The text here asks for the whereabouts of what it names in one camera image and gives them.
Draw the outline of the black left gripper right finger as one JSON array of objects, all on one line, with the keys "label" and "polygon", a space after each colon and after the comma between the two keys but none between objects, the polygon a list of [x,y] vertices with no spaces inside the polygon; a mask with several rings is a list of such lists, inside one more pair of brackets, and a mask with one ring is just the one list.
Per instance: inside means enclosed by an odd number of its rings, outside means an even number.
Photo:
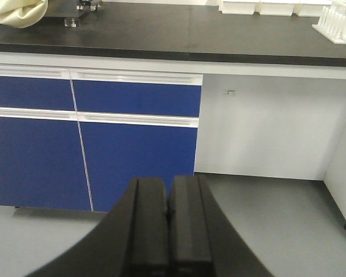
[{"label": "black left gripper right finger", "polygon": [[171,276],[272,276],[202,177],[175,177],[168,206]]}]

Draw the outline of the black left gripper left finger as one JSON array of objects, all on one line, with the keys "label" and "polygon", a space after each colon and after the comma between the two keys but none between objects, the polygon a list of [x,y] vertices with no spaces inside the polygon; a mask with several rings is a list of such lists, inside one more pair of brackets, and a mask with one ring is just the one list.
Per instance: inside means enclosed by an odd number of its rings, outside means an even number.
[{"label": "black left gripper left finger", "polygon": [[166,188],[131,180],[121,199],[83,239],[31,276],[168,276]]}]

